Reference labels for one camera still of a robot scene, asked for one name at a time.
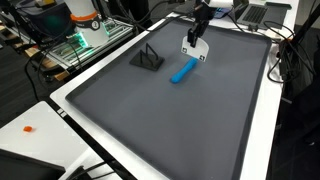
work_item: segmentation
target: gray mat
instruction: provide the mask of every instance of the gray mat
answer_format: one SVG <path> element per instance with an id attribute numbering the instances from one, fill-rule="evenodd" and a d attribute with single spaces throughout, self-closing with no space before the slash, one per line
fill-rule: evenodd
<path id="1" fill-rule="evenodd" d="M 149 34 L 67 100 L 170 179 L 238 179 L 271 41 L 208 27 L 207 61 L 172 84 L 190 59 L 180 48 L 191 26 Z M 157 72 L 129 64 L 146 43 L 166 59 Z"/>

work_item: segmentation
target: desk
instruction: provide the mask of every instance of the desk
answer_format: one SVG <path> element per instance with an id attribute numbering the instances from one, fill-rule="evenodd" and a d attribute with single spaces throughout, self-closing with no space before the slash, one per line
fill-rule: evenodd
<path id="1" fill-rule="evenodd" d="M 32 126 L 30 133 L 22 131 Z M 65 180 L 76 168 L 89 168 L 103 160 L 45 102 L 40 102 L 0 129 L 0 149 L 59 165 Z M 112 169 L 103 165 L 88 174 L 96 177 Z M 120 180 L 117 174 L 101 178 Z"/>
<path id="2" fill-rule="evenodd" d="M 264 2 L 256 0 L 251 1 L 251 3 L 263 4 Z M 294 27 L 298 3 L 298 0 L 291 1 L 292 10 L 287 12 L 287 16 L 284 21 L 284 25 L 291 29 Z M 158 26 L 161 22 L 162 21 L 158 22 L 152 28 Z M 225 28 L 235 28 L 235 25 L 228 18 L 212 20 L 210 25 L 216 25 Z M 141 33 L 139 36 L 122 46 L 122 48 L 119 48 L 109 56 L 105 57 L 99 63 L 79 75 L 77 78 L 52 93 L 50 97 L 136 178 L 148 180 L 167 179 L 163 174 L 159 173 L 149 164 L 144 162 L 141 158 L 127 149 L 114 137 L 93 123 L 90 119 L 84 116 L 65 100 L 65 97 L 68 93 L 110 63 L 126 49 L 134 45 L 146 34 L 147 32 Z M 245 153 L 245 159 L 241 173 L 242 180 L 260 180 L 265 179 L 266 177 L 282 90 L 281 85 L 270 82 L 266 75 L 267 70 L 271 65 L 274 64 L 276 60 L 276 50 L 276 47 L 273 46 L 269 55 L 267 66 L 264 70 L 264 76 L 260 86 L 259 96 Z"/>

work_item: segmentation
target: computer monitor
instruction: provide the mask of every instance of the computer monitor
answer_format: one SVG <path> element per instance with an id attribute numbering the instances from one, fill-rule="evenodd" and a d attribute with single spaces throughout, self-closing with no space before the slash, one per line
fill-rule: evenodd
<path id="1" fill-rule="evenodd" d="M 57 180 L 64 167 L 0 149 L 0 179 Z"/>

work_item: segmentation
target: small orange item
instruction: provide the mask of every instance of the small orange item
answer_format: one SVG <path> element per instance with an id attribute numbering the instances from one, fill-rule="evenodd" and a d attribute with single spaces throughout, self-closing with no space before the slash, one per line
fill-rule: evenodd
<path id="1" fill-rule="evenodd" d="M 25 127 L 23 128 L 23 131 L 31 132 L 31 131 L 32 131 L 32 127 L 31 127 L 31 126 L 25 126 Z"/>

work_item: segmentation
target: orange object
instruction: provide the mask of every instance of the orange object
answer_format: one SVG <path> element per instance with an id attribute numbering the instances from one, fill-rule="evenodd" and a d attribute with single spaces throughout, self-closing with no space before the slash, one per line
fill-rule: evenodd
<path id="1" fill-rule="evenodd" d="M 31 132 L 31 131 L 32 131 L 32 127 L 31 127 L 31 126 L 25 126 L 25 127 L 23 128 L 23 131 Z"/>
<path id="2" fill-rule="evenodd" d="M 70 16 L 71 16 L 71 19 L 74 21 L 87 21 L 87 20 L 95 18 L 97 15 L 98 15 L 98 13 L 97 13 L 97 11 L 95 11 L 92 14 L 89 14 L 87 16 L 78 16 L 77 17 L 73 14 L 71 14 Z"/>

